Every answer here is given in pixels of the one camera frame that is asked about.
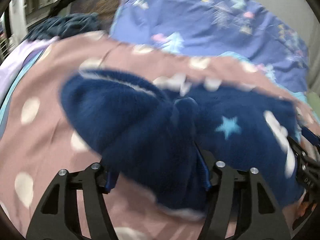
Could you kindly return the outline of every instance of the star print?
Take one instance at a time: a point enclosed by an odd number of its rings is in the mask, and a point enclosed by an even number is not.
[[[225,140],[228,139],[229,135],[232,133],[241,133],[241,127],[237,125],[238,117],[233,117],[231,119],[222,117],[222,124],[215,129],[216,132],[224,132]]]

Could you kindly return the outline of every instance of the silver bolt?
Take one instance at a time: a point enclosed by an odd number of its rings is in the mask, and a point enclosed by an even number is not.
[[[216,162],[217,167],[219,168],[223,168],[224,166],[226,166],[226,164],[223,161],[217,161]]]
[[[67,174],[67,170],[65,170],[65,169],[62,169],[62,170],[60,170],[59,171],[59,173],[58,173],[60,176],[64,176],[64,175],[66,175]]]
[[[252,174],[258,174],[258,173],[259,173],[259,170],[258,170],[257,168],[251,168],[251,169],[250,169],[250,172],[251,172]]]
[[[92,165],[91,165],[91,169],[93,169],[93,170],[98,170],[98,169],[100,169],[100,164],[99,164],[99,163],[94,163],[94,164],[92,164]]]

